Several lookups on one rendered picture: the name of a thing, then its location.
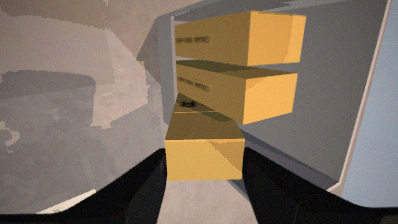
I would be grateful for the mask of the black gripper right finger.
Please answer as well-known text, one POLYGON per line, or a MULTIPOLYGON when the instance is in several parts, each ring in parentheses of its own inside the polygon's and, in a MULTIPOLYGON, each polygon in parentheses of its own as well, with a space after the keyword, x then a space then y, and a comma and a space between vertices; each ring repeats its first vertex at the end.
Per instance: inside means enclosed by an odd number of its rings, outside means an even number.
POLYGON ((249 147, 242 174, 257 224, 398 224, 398 207, 354 204, 249 147))

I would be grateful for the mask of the grey open bin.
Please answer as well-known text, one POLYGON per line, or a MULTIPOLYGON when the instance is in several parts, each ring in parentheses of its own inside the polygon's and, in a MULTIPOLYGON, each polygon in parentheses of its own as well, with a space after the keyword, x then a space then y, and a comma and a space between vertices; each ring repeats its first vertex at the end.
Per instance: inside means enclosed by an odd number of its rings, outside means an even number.
POLYGON ((292 112, 241 124, 249 147, 330 192, 341 185, 391 0, 203 0, 156 17, 164 122, 177 99, 174 25, 246 11, 305 15, 292 112))

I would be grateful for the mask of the tan cardboard box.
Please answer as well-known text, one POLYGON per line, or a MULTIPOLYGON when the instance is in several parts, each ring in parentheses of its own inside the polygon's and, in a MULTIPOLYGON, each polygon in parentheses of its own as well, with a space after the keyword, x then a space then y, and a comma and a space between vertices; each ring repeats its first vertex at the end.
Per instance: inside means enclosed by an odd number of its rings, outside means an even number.
POLYGON ((168 181, 242 179, 244 147, 235 120, 178 92, 165 137, 168 181))
POLYGON ((241 123, 292 112, 297 73, 176 60, 177 92, 241 123))

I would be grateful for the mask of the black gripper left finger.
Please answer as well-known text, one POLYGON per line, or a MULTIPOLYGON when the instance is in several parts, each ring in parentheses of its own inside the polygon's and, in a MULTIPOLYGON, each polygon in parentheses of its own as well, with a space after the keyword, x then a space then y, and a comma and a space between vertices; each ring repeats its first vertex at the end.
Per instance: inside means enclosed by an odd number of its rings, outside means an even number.
POLYGON ((160 148, 72 207, 48 214, 0 214, 0 224, 156 224, 166 181, 166 152, 160 148))

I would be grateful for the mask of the yellow rectangular box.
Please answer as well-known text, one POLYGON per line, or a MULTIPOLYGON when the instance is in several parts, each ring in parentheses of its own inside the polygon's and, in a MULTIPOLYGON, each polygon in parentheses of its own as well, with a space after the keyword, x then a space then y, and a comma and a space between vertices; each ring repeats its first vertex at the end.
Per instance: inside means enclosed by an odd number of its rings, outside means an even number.
POLYGON ((179 57, 239 65, 299 62, 305 15, 246 11, 174 25, 179 57))

